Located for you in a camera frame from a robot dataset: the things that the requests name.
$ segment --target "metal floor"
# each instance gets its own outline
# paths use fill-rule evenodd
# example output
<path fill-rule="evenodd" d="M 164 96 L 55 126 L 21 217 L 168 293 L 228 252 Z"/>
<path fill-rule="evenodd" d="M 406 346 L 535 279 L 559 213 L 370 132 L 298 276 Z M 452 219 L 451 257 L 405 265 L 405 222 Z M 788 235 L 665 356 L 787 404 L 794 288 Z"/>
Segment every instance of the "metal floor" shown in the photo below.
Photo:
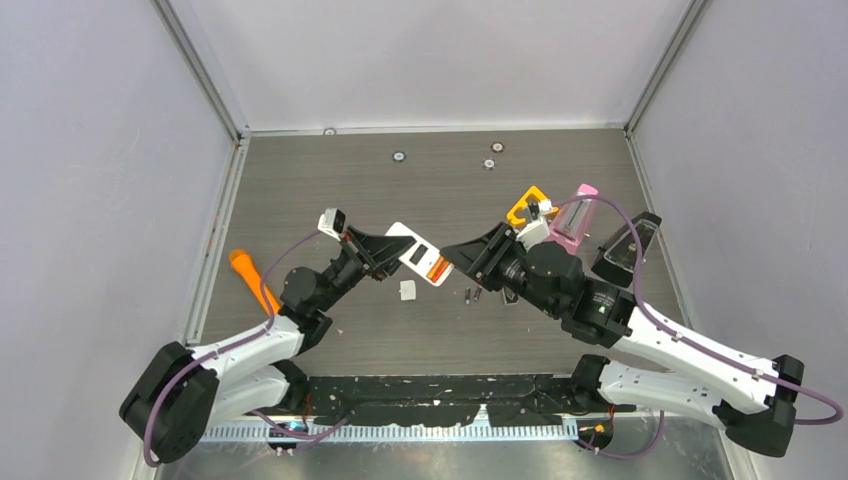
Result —
<path fill-rule="evenodd" d="M 492 142 L 505 145 L 493 154 Z M 406 161 L 394 163 L 395 151 Z M 492 171 L 483 159 L 496 159 Z M 436 246 L 480 236 L 504 219 L 531 185 L 554 200 L 588 183 L 628 214 L 646 209 L 620 130 L 558 130 L 258 137 L 250 143 L 215 280 L 202 341 L 220 340 L 264 320 L 264 313 L 227 254 L 243 248 L 258 269 L 314 229 L 325 208 L 341 208 L 348 224 L 383 233 L 401 221 Z M 622 224 L 600 206 L 581 246 L 587 270 L 597 246 Z M 269 285 L 279 295 L 288 270 L 323 269 L 338 245 L 321 236 L 282 262 Z M 644 269 L 645 298 L 675 320 L 680 310 L 657 245 Z M 400 280 L 417 279 L 418 299 L 401 302 Z M 645 360 L 571 339 L 525 302 L 505 306 L 484 292 L 466 306 L 454 272 L 433 288 L 401 268 L 381 283 L 363 280 L 332 310 L 324 340 L 298 357 L 310 375 L 570 373 L 581 355 L 605 352 L 636 366 Z"/>

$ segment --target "pink object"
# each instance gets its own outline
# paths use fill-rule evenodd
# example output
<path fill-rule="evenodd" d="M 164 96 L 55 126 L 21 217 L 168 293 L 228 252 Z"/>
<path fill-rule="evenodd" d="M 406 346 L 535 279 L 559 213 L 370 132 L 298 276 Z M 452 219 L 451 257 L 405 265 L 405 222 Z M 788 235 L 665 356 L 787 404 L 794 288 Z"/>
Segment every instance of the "pink object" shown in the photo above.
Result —
<path fill-rule="evenodd" d="M 598 190 L 595 187 L 585 183 L 574 192 L 574 196 L 597 194 Z M 595 215 L 596 204 L 594 200 L 579 200 L 560 209 L 551 222 L 551 234 L 544 241 L 557 242 L 568 253 L 577 255 L 577 248 L 580 247 L 580 242 L 583 241 L 586 230 L 589 229 L 589 224 Z"/>

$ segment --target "gray wall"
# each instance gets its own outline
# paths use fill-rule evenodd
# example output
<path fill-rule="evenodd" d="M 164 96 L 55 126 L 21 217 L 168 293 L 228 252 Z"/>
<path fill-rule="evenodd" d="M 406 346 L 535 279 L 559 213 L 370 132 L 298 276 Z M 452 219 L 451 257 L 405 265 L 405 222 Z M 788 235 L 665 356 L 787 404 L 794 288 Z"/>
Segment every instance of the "gray wall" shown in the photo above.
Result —
<path fill-rule="evenodd" d="M 703 331 L 807 364 L 848 403 L 848 3 L 715 0 L 637 142 Z M 800 417 L 827 415 L 806 399 Z M 798 427 L 764 478 L 844 478 L 848 422 Z"/>
<path fill-rule="evenodd" d="M 231 147 L 147 0 L 6 2 L 0 72 L 0 478 L 129 478 Z"/>
<path fill-rule="evenodd" d="M 254 131 L 623 125 L 689 4 L 172 1 Z"/>

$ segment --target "black bracket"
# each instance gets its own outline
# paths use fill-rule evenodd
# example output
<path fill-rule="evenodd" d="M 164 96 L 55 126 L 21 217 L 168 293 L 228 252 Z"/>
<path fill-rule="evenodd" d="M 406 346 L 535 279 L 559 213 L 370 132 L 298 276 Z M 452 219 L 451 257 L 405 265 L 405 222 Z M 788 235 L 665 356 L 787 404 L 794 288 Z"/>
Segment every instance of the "black bracket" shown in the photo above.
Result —
<path fill-rule="evenodd" d="M 789 355 L 774 359 L 779 378 L 801 385 L 804 364 Z M 746 415 L 722 400 L 713 407 L 713 413 L 724 423 L 727 438 L 751 450 L 769 457 L 783 457 L 795 426 L 795 399 L 798 393 L 777 386 L 774 397 L 766 399 L 768 409 Z"/>
<path fill-rule="evenodd" d="M 150 361 L 118 411 L 139 438 L 144 438 L 153 403 L 165 384 L 192 360 L 189 350 L 171 342 Z M 171 391 L 153 424 L 151 450 L 161 462 L 176 461 L 200 441 L 217 391 L 218 379 L 203 367 L 189 372 L 182 385 Z"/>

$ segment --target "wire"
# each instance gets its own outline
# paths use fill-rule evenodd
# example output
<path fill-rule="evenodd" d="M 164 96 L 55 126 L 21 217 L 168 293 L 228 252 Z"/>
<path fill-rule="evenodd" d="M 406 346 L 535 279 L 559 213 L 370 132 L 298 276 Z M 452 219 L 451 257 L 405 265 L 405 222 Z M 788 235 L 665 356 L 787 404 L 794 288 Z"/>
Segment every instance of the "wire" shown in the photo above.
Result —
<path fill-rule="evenodd" d="M 265 302 L 265 305 L 268 307 L 267 310 L 269 312 L 271 312 L 271 314 L 268 316 L 268 322 L 265 324 L 264 330 L 259 330 L 256 333 L 254 333 L 253 335 L 248 335 L 245 338 L 242 338 L 242 339 L 234 341 L 233 343 L 224 345 L 223 347 L 219 348 L 218 350 L 213 350 L 213 351 L 211 351 L 211 352 L 209 352 L 205 355 L 201 355 L 200 358 L 193 360 L 191 363 L 189 363 L 188 365 L 183 367 L 179 372 L 177 372 L 176 375 L 171 377 L 171 380 L 169 380 L 168 383 L 165 384 L 165 387 L 162 388 L 162 391 L 159 393 L 159 396 L 156 397 L 156 401 L 153 402 L 153 408 L 150 409 L 150 415 L 147 417 L 147 424 L 144 426 L 144 437 L 143 437 L 144 446 L 143 446 L 143 449 L 142 449 L 142 455 L 144 456 L 144 462 L 147 463 L 147 465 L 155 468 L 155 467 L 158 467 L 159 465 L 162 464 L 162 462 L 155 460 L 153 458 L 153 425 L 155 425 L 155 423 L 156 423 L 156 417 L 159 416 L 159 411 L 162 409 L 162 404 L 165 403 L 165 399 L 168 397 L 168 395 L 171 393 L 171 391 L 174 389 L 174 387 L 177 384 L 179 384 L 182 381 L 182 379 L 186 377 L 186 375 L 189 374 L 189 372 L 191 372 L 195 368 L 201 366 L 203 364 L 203 362 L 209 361 L 209 360 L 211 360 L 211 359 L 213 359 L 213 358 L 215 358 L 215 357 L 217 357 L 221 354 L 224 354 L 226 352 L 229 352 L 230 350 L 233 350 L 234 348 L 238 348 L 242 345 L 245 345 L 247 343 L 250 343 L 250 342 L 256 340 L 259 337 L 262 337 L 263 335 L 265 335 L 268 332 L 268 330 L 271 329 L 271 327 L 274 326 L 274 321 L 276 319 L 277 312 L 275 312 L 273 307 L 271 307 L 271 299 L 268 298 L 268 294 L 265 291 L 265 288 L 263 288 L 266 284 L 267 279 L 268 279 L 268 275 L 271 274 L 271 272 L 277 267 L 277 265 L 280 263 L 280 261 L 282 261 L 283 258 L 285 258 L 286 255 L 291 253 L 292 250 L 294 250 L 295 248 L 299 247 L 300 245 L 306 243 L 309 239 L 311 239 L 315 235 L 318 235 L 319 233 L 320 232 L 318 230 L 313 230 L 311 233 L 309 233 L 309 235 L 303 237 L 302 239 L 298 240 L 294 245 L 287 248 L 279 257 L 277 257 L 276 260 L 274 260 L 274 262 L 271 264 L 271 266 L 268 267 L 267 270 L 265 270 L 265 273 L 262 275 L 262 278 L 259 280 L 259 291 L 262 292 L 262 300 Z"/>
<path fill-rule="evenodd" d="M 592 434 L 591 437 L 589 437 L 588 442 L 578 438 L 577 443 L 579 443 L 586 450 L 596 451 L 596 453 L 598 455 L 601 455 L 602 457 L 614 458 L 616 460 L 636 460 L 637 458 L 642 458 L 642 457 L 648 455 L 649 453 L 651 453 L 654 450 L 654 448 L 657 447 L 657 444 L 659 443 L 660 438 L 662 437 L 664 430 L 665 430 L 665 412 L 660 411 L 660 421 L 659 421 L 659 424 L 657 425 L 657 433 L 654 435 L 654 439 L 651 440 L 651 443 L 647 447 L 645 447 L 645 449 L 642 450 L 641 452 L 625 454 L 625 453 L 606 452 L 604 450 L 597 450 L 596 451 L 595 447 L 592 445 L 592 442 L 595 441 L 595 434 L 594 433 Z"/>
<path fill-rule="evenodd" d="M 634 239 L 633 243 L 636 245 L 636 264 L 633 266 L 633 296 L 636 299 L 636 306 L 639 307 L 639 310 L 642 311 L 642 314 L 644 314 L 645 317 L 648 319 L 648 321 L 650 321 L 652 324 L 654 324 L 654 326 L 657 327 L 657 329 L 667 333 L 668 335 L 670 335 L 672 337 L 676 337 L 677 331 L 674 330 L 674 328 L 668 326 L 667 324 L 661 322 L 645 306 L 645 301 L 642 297 L 642 282 L 641 282 L 642 260 L 644 259 L 644 252 L 642 251 L 642 242 L 639 240 L 639 232 L 636 231 L 636 227 L 633 225 L 633 221 L 630 220 L 630 216 L 628 216 L 624 212 L 624 209 L 621 208 L 621 205 L 619 205 L 617 202 L 615 202 L 613 200 L 606 198 L 603 195 L 578 195 L 578 196 L 571 197 L 564 202 L 555 203 L 554 205 L 557 206 L 557 207 L 563 207 L 565 205 L 568 205 L 569 203 L 573 203 L 573 202 L 576 202 L 576 201 L 579 201 L 579 200 L 599 200 L 600 202 L 606 203 L 607 205 L 612 207 L 621 216 L 621 218 L 624 219 L 624 223 L 627 225 L 627 229 L 630 231 L 630 235 Z M 696 342 L 696 341 L 694 341 L 694 340 L 692 340 L 692 339 L 690 339 L 686 336 L 681 336 L 681 338 L 679 340 L 681 342 L 683 342 L 684 344 L 689 345 L 690 347 L 694 348 L 695 350 L 703 353 L 704 355 L 707 355 L 710 358 L 713 358 L 713 359 L 718 360 L 718 361 L 720 361 L 720 362 L 722 362 L 726 365 L 734 367 L 734 368 L 736 368 L 736 369 L 738 369 L 742 372 L 747 373 L 748 375 L 755 376 L 755 375 L 758 374 L 756 369 L 751 368 L 751 367 L 744 365 L 742 363 L 739 363 L 739 362 L 733 360 L 732 358 L 725 357 L 724 355 L 722 355 L 718 352 L 715 352 L 715 351 L 705 347 L 704 345 L 699 344 L 698 342 Z M 834 410 L 833 415 L 831 415 L 830 417 L 796 419 L 795 420 L 796 425 L 829 425 L 831 423 L 838 422 L 845 415 L 845 411 L 842 409 L 842 406 L 840 406 L 836 401 L 832 400 L 831 398 L 826 397 L 825 395 L 823 395 L 821 393 L 818 393 L 818 392 L 811 390 L 807 387 L 802 387 L 801 385 L 795 385 L 794 383 L 788 382 L 786 380 L 783 380 L 781 378 L 778 378 L 778 377 L 775 377 L 775 376 L 769 375 L 769 374 L 762 374 L 762 375 L 760 375 L 760 378 L 763 378 L 764 380 L 769 381 L 769 382 L 771 382 L 775 385 L 779 385 L 781 387 L 788 388 L 789 390 L 801 393 L 801 394 L 806 395 L 810 398 L 814 398 L 814 399 L 824 403 L 825 405 L 828 405 L 829 407 L 833 408 L 833 410 Z M 619 454 L 603 452 L 603 451 L 600 451 L 599 453 L 601 455 L 608 456 L 608 457 L 611 457 L 611 458 L 639 458 L 641 456 L 647 455 L 651 450 L 654 449 L 654 447 L 656 447 L 657 440 L 659 439 L 660 433 L 662 432 L 662 430 L 664 428 L 664 421 L 665 421 L 665 412 L 661 411 L 660 412 L 660 425 L 659 425 L 659 428 L 657 429 L 657 435 L 656 435 L 656 437 L 654 437 L 654 441 L 651 442 L 651 444 L 645 450 L 643 450 L 642 452 L 639 452 L 637 454 L 630 455 L 630 456 L 622 456 L 622 455 L 619 455 Z M 583 445 L 584 447 L 589 448 L 589 449 L 592 448 L 591 445 L 585 444 L 585 442 L 582 442 L 582 441 L 580 441 L 580 442 L 581 442 L 581 444 L 584 444 Z"/>
<path fill-rule="evenodd" d="M 272 420 L 271 417 L 269 417 L 268 415 L 265 415 L 264 413 L 260 412 L 259 410 L 253 410 L 250 413 L 252 413 L 252 414 L 256 415 L 257 417 L 261 418 L 262 420 L 264 420 L 265 423 L 270 425 L 271 428 L 274 431 L 276 431 L 278 433 L 282 433 L 283 435 L 285 435 L 287 437 L 296 438 L 298 440 L 311 440 L 311 442 L 306 443 L 303 446 L 298 446 L 297 448 L 299 450 L 309 448 L 310 446 L 312 446 L 312 445 L 320 442 L 321 440 L 329 437 L 330 435 L 333 434 L 333 432 L 342 428 L 342 426 L 344 426 L 344 424 L 347 423 L 347 417 L 344 417 L 341 420 L 339 420 L 335 425 L 330 427 L 329 429 L 324 430 L 321 433 L 316 433 L 314 435 L 311 435 L 311 434 L 308 434 L 308 433 L 300 433 L 300 432 L 293 432 L 291 430 L 286 430 L 285 428 L 277 425 L 277 423 L 274 422 L 274 420 Z"/>

